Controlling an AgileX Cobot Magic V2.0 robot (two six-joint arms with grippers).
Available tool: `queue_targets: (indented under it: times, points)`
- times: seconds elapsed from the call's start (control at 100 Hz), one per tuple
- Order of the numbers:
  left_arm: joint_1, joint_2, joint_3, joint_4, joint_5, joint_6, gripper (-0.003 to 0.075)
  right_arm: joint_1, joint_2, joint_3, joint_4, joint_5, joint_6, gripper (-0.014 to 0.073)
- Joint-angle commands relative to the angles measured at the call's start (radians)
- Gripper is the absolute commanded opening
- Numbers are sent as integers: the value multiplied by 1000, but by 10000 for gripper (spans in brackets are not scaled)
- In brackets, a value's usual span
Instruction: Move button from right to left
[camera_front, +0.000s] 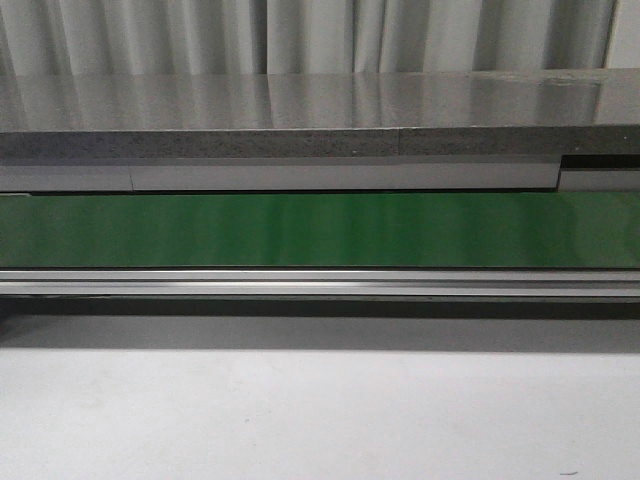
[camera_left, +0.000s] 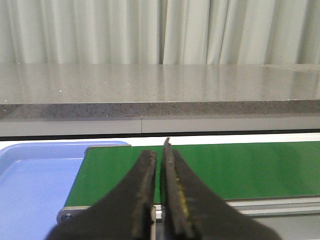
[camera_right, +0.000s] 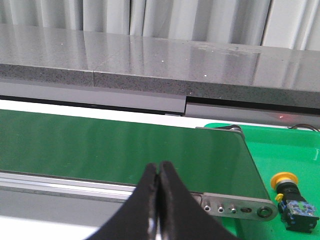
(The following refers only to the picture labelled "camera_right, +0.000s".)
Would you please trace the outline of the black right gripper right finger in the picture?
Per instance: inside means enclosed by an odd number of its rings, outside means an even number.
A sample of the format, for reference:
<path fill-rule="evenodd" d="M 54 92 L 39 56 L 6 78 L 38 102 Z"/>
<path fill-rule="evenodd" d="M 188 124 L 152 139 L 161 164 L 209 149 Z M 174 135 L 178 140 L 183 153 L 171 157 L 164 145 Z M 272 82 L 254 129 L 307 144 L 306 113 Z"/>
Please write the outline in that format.
<path fill-rule="evenodd" d="M 159 220 L 163 240 L 237 240 L 192 197 L 173 164 L 159 166 Z"/>

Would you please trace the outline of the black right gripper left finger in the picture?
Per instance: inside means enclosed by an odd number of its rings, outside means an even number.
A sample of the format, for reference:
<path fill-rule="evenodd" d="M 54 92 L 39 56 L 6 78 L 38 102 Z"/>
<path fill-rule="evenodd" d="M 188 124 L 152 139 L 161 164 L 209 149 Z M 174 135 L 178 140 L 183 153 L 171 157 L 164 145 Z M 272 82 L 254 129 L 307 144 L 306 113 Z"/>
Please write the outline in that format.
<path fill-rule="evenodd" d="M 146 165 L 137 186 L 120 209 L 89 240 L 154 240 L 157 235 L 157 166 Z"/>

